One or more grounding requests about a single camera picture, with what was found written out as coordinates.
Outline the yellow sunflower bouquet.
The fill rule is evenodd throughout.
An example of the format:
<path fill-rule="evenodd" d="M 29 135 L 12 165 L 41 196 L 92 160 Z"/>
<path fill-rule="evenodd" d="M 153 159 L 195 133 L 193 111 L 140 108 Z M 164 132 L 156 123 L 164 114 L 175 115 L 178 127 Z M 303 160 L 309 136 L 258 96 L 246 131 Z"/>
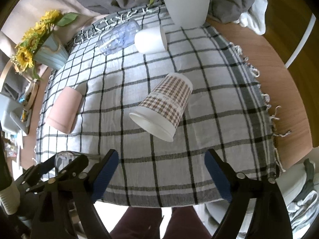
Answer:
<path fill-rule="evenodd" d="M 22 41 L 15 46 L 15 53 L 10 61 L 15 71 L 22 75 L 28 73 L 33 79 L 39 80 L 40 76 L 36 70 L 36 55 L 40 51 L 59 52 L 62 49 L 61 42 L 58 42 L 56 50 L 53 50 L 44 43 L 53 37 L 55 27 L 65 27 L 76 20 L 76 12 L 63 13 L 60 10 L 50 10 L 35 23 L 34 27 L 27 30 Z"/>

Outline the beige pink curtain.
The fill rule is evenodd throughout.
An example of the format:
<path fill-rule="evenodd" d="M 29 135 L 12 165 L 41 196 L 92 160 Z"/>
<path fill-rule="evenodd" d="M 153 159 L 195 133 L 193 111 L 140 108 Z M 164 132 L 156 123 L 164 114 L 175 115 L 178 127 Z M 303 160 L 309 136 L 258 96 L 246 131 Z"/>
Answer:
<path fill-rule="evenodd" d="M 63 45 L 72 41 L 74 35 L 82 29 L 106 17 L 106 14 L 101 15 L 93 12 L 76 0 L 20 0 L 9 13 L 1 28 L 1 51 L 11 57 L 15 52 L 16 44 L 22 40 L 24 33 L 34 27 L 35 23 L 47 11 L 55 9 L 64 13 L 75 12 L 78 14 L 75 21 L 68 26 L 55 28 L 55 35 Z"/>

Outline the grey crumpled clothing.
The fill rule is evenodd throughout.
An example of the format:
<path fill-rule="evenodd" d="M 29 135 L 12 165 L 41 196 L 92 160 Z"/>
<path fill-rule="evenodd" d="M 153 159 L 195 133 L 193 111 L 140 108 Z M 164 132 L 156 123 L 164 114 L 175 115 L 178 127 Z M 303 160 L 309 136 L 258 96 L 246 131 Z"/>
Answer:
<path fill-rule="evenodd" d="M 306 173 L 301 192 L 287 206 L 293 238 L 302 238 L 318 216 L 318 173 L 315 163 L 306 159 L 303 162 Z"/>

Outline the white round furniture edge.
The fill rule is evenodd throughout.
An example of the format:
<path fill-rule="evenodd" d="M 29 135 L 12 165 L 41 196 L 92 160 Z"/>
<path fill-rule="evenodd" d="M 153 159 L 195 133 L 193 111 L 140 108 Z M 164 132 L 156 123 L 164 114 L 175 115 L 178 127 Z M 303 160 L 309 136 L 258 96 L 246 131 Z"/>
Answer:
<path fill-rule="evenodd" d="M 303 168 L 303 163 L 292 166 L 277 179 L 277 184 L 279 185 L 286 207 L 292 203 L 293 199 L 301 192 L 305 179 L 306 173 Z M 204 224 L 211 234 L 217 230 L 228 206 L 229 203 L 226 200 L 205 204 Z"/>

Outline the pink plastic cup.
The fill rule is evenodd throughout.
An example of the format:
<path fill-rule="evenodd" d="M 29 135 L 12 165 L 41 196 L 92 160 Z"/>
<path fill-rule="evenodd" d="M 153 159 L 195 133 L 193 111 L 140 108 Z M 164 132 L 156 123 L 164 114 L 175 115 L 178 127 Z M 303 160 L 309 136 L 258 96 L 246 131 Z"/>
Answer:
<path fill-rule="evenodd" d="M 45 123 L 57 131 L 70 134 L 81 101 L 80 92 L 74 88 L 65 87 L 46 115 Z"/>

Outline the white floor lamp pole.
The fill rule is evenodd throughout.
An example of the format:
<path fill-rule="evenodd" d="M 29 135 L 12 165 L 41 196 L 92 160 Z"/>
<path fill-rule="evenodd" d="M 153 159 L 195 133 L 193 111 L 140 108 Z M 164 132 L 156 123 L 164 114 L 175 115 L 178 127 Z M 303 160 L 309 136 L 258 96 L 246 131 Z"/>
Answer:
<path fill-rule="evenodd" d="M 311 18 L 309 20 L 308 26 L 305 29 L 305 32 L 301 38 L 301 40 L 299 41 L 296 49 L 294 50 L 294 52 L 292 53 L 292 55 L 290 56 L 290 58 L 287 60 L 287 62 L 285 63 L 285 67 L 288 69 L 289 66 L 295 61 L 295 59 L 297 58 L 297 56 L 299 55 L 299 53 L 301 52 L 301 50 L 303 49 L 303 47 L 305 46 L 307 40 L 309 39 L 310 34 L 312 33 L 312 30 L 314 28 L 314 25 L 316 23 L 316 16 L 312 13 L 311 14 Z"/>

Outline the light blue flower bucket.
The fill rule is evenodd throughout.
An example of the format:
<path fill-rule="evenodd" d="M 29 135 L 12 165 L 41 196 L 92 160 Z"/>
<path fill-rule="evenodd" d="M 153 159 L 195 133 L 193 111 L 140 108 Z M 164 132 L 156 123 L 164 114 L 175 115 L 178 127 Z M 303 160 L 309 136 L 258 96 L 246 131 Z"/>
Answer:
<path fill-rule="evenodd" d="M 34 60 L 53 70 L 60 70 L 69 57 L 61 40 L 53 32 L 34 55 Z"/>

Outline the black white checked tablecloth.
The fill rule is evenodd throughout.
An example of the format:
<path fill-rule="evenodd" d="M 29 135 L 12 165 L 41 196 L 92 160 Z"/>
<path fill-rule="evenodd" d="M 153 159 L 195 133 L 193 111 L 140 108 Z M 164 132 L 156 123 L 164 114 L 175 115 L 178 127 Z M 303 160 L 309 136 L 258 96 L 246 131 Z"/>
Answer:
<path fill-rule="evenodd" d="M 101 53 L 99 38 L 127 19 L 144 30 L 161 26 L 167 50 Z M 219 200 L 204 164 L 208 149 L 251 179 L 278 176 L 274 116 L 260 72 L 211 25 L 177 27 L 164 5 L 138 7 L 78 32 L 68 51 L 45 91 L 36 159 L 116 150 L 119 165 L 104 201 L 173 207 Z"/>

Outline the white plant pot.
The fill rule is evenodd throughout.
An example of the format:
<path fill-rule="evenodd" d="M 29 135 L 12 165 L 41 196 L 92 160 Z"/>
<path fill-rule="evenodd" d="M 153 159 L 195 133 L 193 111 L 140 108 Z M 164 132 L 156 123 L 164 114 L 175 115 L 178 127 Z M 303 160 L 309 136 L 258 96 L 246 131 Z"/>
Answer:
<path fill-rule="evenodd" d="M 164 0 L 175 25 L 184 29 L 200 27 L 206 22 L 210 0 Z"/>

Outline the plain white cup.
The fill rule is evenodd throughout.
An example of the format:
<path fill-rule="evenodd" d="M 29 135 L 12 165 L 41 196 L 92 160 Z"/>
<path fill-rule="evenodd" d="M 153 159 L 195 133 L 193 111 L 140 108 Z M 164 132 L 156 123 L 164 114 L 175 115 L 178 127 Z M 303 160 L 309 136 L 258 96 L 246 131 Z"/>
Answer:
<path fill-rule="evenodd" d="M 135 47 L 139 53 L 144 55 L 167 51 L 165 31 L 161 26 L 138 31 L 135 35 Z"/>

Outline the clear bluish plastic cup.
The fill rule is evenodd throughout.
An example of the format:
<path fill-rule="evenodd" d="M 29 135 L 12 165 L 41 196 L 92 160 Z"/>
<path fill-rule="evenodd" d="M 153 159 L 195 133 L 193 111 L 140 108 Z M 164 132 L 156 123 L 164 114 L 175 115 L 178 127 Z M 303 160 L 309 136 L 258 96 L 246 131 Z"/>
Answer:
<path fill-rule="evenodd" d="M 112 31 L 100 36 L 96 47 L 104 55 L 111 55 L 135 43 L 135 35 L 141 28 L 135 20 L 117 25 Z"/>

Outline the grey glass cup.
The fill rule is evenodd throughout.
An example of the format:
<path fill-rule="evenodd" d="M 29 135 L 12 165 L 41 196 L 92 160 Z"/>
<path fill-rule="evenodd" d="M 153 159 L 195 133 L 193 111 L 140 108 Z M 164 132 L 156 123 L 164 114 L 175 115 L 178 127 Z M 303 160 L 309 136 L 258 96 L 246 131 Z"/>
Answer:
<path fill-rule="evenodd" d="M 80 156 L 80 153 L 72 152 L 72 151 L 63 151 L 63 152 L 56 153 L 55 155 L 56 174 L 62 171 L 63 168 L 65 168 L 69 163 L 71 163 L 73 160 L 75 160 L 79 156 Z"/>

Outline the white grey desk device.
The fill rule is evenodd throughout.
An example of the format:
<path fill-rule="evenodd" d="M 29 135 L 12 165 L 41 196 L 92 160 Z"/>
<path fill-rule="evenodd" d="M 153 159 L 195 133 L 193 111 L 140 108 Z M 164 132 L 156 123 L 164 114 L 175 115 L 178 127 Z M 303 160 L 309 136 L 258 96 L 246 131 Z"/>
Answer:
<path fill-rule="evenodd" d="M 32 110 L 26 110 L 21 103 L 3 93 L 0 97 L 0 107 L 3 131 L 12 135 L 20 131 L 24 136 L 29 134 Z"/>

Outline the houndstooth paper cup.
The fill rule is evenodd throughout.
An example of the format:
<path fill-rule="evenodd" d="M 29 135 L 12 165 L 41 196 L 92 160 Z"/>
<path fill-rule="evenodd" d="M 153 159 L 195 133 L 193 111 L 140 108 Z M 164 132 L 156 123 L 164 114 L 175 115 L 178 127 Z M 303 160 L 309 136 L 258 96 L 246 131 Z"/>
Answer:
<path fill-rule="evenodd" d="M 170 73 L 129 116 L 151 135 L 166 142 L 173 142 L 192 91 L 192 82 L 185 75 Z"/>

